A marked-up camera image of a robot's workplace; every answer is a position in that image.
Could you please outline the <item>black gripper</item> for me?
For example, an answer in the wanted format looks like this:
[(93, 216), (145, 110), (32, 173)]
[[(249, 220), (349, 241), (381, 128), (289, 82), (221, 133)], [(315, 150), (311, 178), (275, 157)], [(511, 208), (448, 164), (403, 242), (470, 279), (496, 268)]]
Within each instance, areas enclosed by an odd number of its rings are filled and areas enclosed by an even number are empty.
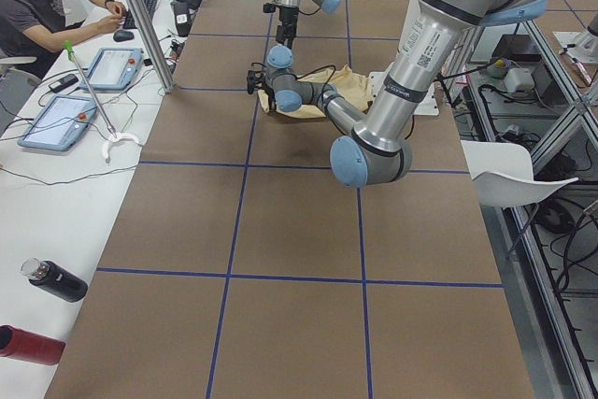
[(291, 49), (296, 37), (299, 8), (279, 6), (278, 9), (280, 24), (277, 27), (276, 41)]

